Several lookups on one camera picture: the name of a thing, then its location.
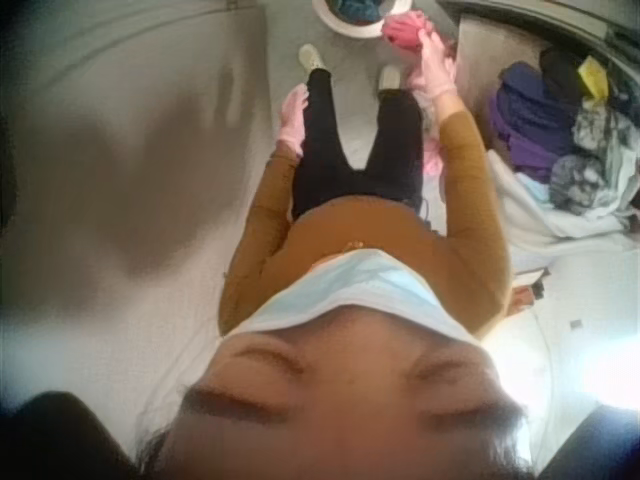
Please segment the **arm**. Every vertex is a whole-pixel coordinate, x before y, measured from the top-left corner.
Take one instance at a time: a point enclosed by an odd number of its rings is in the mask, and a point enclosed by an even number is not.
[[[447,208],[446,249],[451,271],[467,277],[460,302],[477,305],[474,319],[486,322],[501,313],[511,282],[506,241],[498,218],[498,204],[486,163],[484,143],[471,113],[456,93],[434,101],[440,121],[445,162]],[[477,298],[469,298],[477,292]]]
[[[265,261],[280,249],[287,236],[291,184],[297,165],[295,152],[278,142],[253,197],[244,233],[227,271],[218,311],[221,330],[223,325],[237,323],[235,314],[243,289],[260,275]]]

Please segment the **mustard sweater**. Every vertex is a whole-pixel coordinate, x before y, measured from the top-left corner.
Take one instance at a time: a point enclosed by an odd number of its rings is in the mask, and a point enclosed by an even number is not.
[[[477,333],[507,306],[509,257],[484,144],[468,111],[440,128],[447,236],[413,210],[377,197],[347,196],[288,219],[297,160],[271,156],[229,267],[219,310],[224,335],[328,256],[377,248],[424,277],[447,312]]]

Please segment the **bright light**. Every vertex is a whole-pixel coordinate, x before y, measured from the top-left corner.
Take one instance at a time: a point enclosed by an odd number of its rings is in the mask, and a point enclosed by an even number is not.
[[[640,336],[614,342],[590,357],[583,388],[601,403],[640,411]]]

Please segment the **light blue face mask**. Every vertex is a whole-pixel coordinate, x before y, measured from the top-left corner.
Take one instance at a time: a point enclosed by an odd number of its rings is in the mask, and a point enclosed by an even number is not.
[[[345,305],[403,317],[455,340],[479,345],[442,307],[425,280],[381,250],[356,250],[314,268],[229,335],[295,327]]]

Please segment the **pink glove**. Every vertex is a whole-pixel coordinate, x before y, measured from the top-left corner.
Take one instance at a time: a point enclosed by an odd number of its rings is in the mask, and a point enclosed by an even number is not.
[[[302,142],[304,142],[304,109],[309,104],[309,91],[304,83],[295,87],[280,111],[280,132],[278,140],[286,143],[291,150],[302,157]]]
[[[387,15],[382,25],[382,34],[396,47],[420,53],[422,42],[418,33],[433,31],[433,23],[420,10],[411,10],[400,15]]]
[[[455,92],[455,62],[446,58],[446,48],[437,32],[428,34],[424,30],[419,33],[422,41],[422,58],[420,66],[409,78],[409,85],[422,90],[430,99],[445,92]]]

